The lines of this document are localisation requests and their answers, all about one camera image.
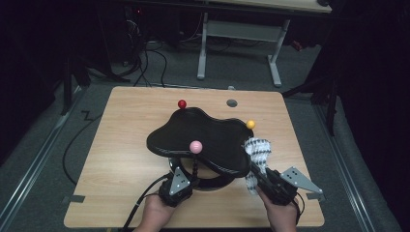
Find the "metal rail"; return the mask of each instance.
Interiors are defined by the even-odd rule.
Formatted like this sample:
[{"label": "metal rail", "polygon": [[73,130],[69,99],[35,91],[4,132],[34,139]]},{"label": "metal rail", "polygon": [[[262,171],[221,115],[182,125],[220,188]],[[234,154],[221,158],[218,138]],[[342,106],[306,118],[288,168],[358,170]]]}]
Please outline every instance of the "metal rail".
[{"label": "metal rail", "polygon": [[24,177],[21,179],[20,183],[15,189],[14,194],[10,198],[6,207],[3,209],[0,215],[0,231],[1,232],[7,231],[7,229],[12,224],[13,219],[15,218],[15,215],[17,214],[25,198],[30,192],[31,187],[34,186],[37,178],[42,172],[45,166],[45,163],[47,162],[50,156],[50,150],[52,146],[54,145],[54,142],[56,141],[59,133],[61,132],[64,125],[66,124],[67,120],[69,119],[73,108],[79,102],[79,100],[84,95],[84,93],[85,93],[85,90],[81,89],[80,87],[77,87],[75,89],[72,107],[65,115],[62,115],[60,119],[57,121],[56,125],[52,129],[45,143],[43,144],[43,147],[37,153],[36,157],[34,158],[33,162],[31,163]]}]

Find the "yellow ball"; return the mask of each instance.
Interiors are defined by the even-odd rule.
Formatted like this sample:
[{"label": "yellow ball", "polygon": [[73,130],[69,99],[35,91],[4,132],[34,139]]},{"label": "yellow ball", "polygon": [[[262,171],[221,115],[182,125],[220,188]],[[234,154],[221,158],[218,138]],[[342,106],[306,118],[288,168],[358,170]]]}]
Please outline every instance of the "yellow ball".
[{"label": "yellow ball", "polygon": [[248,120],[247,121],[247,128],[252,130],[255,128],[255,122],[253,122],[252,120]]}]

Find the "metal bracket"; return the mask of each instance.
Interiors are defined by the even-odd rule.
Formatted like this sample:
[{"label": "metal bracket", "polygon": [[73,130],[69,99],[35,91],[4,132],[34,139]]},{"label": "metal bracket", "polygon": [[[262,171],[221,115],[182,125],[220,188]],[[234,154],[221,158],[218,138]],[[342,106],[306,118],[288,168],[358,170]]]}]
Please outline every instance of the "metal bracket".
[{"label": "metal bracket", "polygon": [[169,195],[173,195],[178,191],[188,187],[190,185],[190,180],[184,175],[184,172],[178,166],[175,169],[174,177],[172,178],[171,189],[169,190]]},{"label": "metal bracket", "polygon": [[286,171],[280,174],[281,179],[289,183],[290,185],[313,191],[319,194],[323,194],[323,190],[315,185],[310,179],[308,179],[302,172],[300,172],[296,167],[292,166]]}]

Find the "wooden table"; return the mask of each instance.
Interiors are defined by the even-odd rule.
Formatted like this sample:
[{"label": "wooden table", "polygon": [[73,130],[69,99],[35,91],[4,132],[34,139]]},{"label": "wooden table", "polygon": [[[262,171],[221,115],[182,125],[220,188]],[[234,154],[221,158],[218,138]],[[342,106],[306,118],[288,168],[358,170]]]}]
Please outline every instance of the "wooden table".
[{"label": "wooden table", "polygon": [[[108,100],[94,142],[81,172],[64,223],[68,227],[122,227],[142,192],[170,168],[167,158],[151,153],[147,136],[164,125],[178,109],[178,100],[200,107],[217,119],[254,120],[254,136],[271,142],[268,165],[279,172],[294,165],[306,176],[308,169],[280,93],[231,90],[116,87]],[[226,104],[237,101],[236,107]],[[199,167],[199,176],[209,171]],[[153,187],[157,190],[160,184]],[[299,189],[306,209],[299,226],[324,223],[317,200]],[[143,205],[131,223],[141,219]],[[176,211],[168,228],[269,227],[263,203],[250,195],[245,179],[214,191],[195,190]]]}]

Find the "gray carpet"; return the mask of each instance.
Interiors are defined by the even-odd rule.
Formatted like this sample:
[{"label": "gray carpet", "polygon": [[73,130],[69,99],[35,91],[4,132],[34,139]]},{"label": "gray carpet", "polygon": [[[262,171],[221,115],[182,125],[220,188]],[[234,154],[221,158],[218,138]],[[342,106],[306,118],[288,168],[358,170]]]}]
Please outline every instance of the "gray carpet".
[{"label": "gray carpet", "polygon": [[[159,45],[153,43],[150,46],[157,47]],[[158,49],[158,52],[166,57],[166,70],[163,77],[165,84],[216,89],[227,89],[228,86],[234,86],[239,90],[284,92],[304,82],[317,53],[320,51],[318,46],[299,52],[289,46],[283,47],[278,58],[278,71],[283,86],[278,89],[273,86],[266,57],[249,52],[253,50],[265,51],[264,46],[269,46],[268,44],[251,47],[232,46],[224,52],[210,51],[206,78],[201,81],[196,79],[198,47],[188,46],[195,46],[195,43],[189,43],[178,49],[166,45]],[[223,48],[223,45],[211,48],[217,50]],[[149,65],[145,77],[149,83],[141,79],[139,86],[161,83],[160,78],[165,62],[155,52],[148,52],[148,57]],[[116,72],[123,69],[119,65],[114,65]],[[135,81],[139,74],[140,72],[136,72],[129,78]],[[63,219],[68,204],[63,201],[65,197],[73,194],[74,185],[63,171],[62,160],[75,135],[90,123],[90,121],[84,120],[86,116],[84,111],[89,111],[88,118],[98,117],[103,112],[110,90],[117,85],[120,84],[93,77],[91,86],[73,109],[68,122],[50,150],[50,156],[43,171],[19,208],[8,231],[105,231],[105,229],[73,230],[64,226]],[[60,117],[59,114],[63,109],[61,87],[56,91],[56,97],[56,102],[33,124],[12,156],[0,169],[2,187],[0,208],[2,209],[6,207],[19,180],[29,168]],[[316,185],[324,190],[326,196],[326,200],[320,203],[325,224],[319,228],[301,227],[299,231],[362,231],[343,182],[337,173],[333,150],[327,133],[323,130],[323,122],[318,118],[314,106],[310,104],[308,95],[296,95],[286,99],[285,102],[305,156],[310,177]],[[349,168],[351,168],[352,175],[359,183],[359,191],[366,199],[375,231],[400,231],[360,157],[344,119],[340,103],[337,105],[337,112],[335,140]],[[98,123],[99,120],[91,123],[86,130],[79,134],[68,150],[66,166],[74,180],[79,177]]]}]

